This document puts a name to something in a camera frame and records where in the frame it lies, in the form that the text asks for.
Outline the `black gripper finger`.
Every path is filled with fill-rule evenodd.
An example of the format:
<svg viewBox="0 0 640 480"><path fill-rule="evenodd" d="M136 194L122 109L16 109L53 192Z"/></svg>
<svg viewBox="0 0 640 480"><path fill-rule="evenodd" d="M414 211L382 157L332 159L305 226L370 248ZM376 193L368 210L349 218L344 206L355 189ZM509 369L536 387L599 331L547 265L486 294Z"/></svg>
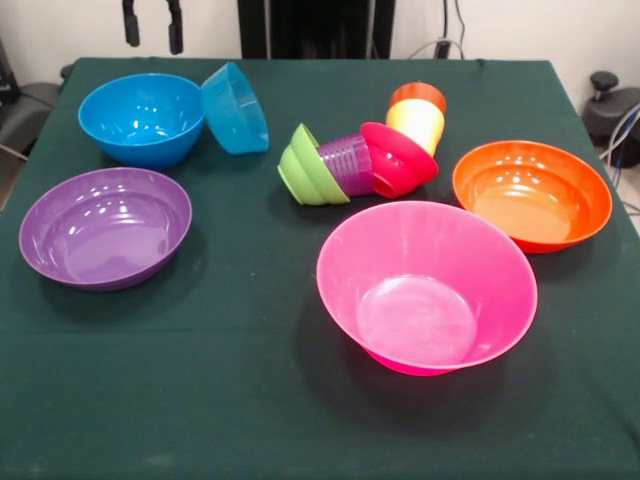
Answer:
<svg viewBox="0 0 640 480"><path fill-rule="evenodd" d="M168 26L169 47L172 55L183 52L183 21L182 9L179 0L167 0L171 22Z"/></svg>
<svg viewBox="0 0 640 480"><path fill-rule="evenodd" d="M134 0L122 1L126 42L132 47L140 45L138 18L134 11Z"/></svg>

